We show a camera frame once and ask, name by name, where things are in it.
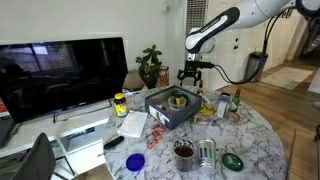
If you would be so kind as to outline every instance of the black monitor screen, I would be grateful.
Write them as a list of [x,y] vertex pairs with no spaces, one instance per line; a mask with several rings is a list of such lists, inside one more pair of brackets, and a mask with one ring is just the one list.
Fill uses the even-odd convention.
[[122,38],[0,46],[0,97],[16,122],[112,98],[127,73]]

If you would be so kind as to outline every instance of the round table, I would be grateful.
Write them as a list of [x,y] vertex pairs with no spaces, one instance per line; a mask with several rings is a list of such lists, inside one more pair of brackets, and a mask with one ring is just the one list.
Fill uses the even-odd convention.
[[[139,94],[126,96],[130,110],[145,112],[144,99],[146,96],[164,88],[142,91]],[[195,87],[186,88],[195,92]],[[212,104],[218,104],[220,92],[204,91],[206,99]],[[105,151],[106,165],[114,179],[285,179],[287,171],[286,155],[277,133],[271,125],[254,109],[241,102],[238,113],[239,122],[232,117],[217,121],[216,125],[207,127],[191,123],[192,118],[173,130],[166,129],[161,133],[162,139],[152,149],[147,148],[147,142],[152,139],[152,127],[159,124],[155,118],[148,115],[140,138],[126,138],[114,149]],[[104,142],[118,136],[124,118],[112,115],[106,124]],[[245,150],[241,146],[244,133],[255,137],[251,149]],[[195,142],[205,137],[212,137],[217,143],[216,173],[202,174],[197,163],[189,172],[180,172],[175,166],[173,142],[180,138],[187,138]],[[243,163],[240,172],[233,172],[222,164],[222,155],[226,152],[236,154]],[[126,168],[127,158],[134,153],[141,153],[145,157],[145,165],[139,172],[130,172]]]

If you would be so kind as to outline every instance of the cardboard box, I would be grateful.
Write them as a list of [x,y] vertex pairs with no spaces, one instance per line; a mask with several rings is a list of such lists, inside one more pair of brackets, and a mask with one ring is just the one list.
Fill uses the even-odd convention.
[[[170,111],[168,98],[175,91],[180,91],[187,97],[185,109],[178,112]],[[145,98],[145,108],[168,129],[172,130],[197,113],[201,108],[202,97],[180,86],[171,86]]]
[[140,91],[145,86],[143,80],[141,79],[139,73],[129,73],[127,74],[123,86],[122,86],[122,92],[134,92],[134,91]]

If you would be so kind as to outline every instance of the remote control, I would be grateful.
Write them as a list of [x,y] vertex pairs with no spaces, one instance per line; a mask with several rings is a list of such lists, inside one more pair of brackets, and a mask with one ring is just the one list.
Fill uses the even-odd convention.
[[123,140],[124,140],[124,137],[119,136],[119,137],[115,138],[114,140],[106,143],[103,148],[104,148],[104,150],[111,149],[111,148],[115,147],[116,145],[118,145],[119,143],[121,143]]

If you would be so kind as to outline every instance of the black chair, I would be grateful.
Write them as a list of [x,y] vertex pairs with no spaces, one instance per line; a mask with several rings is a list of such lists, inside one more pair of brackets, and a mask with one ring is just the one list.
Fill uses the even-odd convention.
[[0,180],[47,180],[53,174],[66,180],[66,178],[54,172],[55,167],[56,159],[48,137],[45,133],[41,133],[18,171],[0,174]]

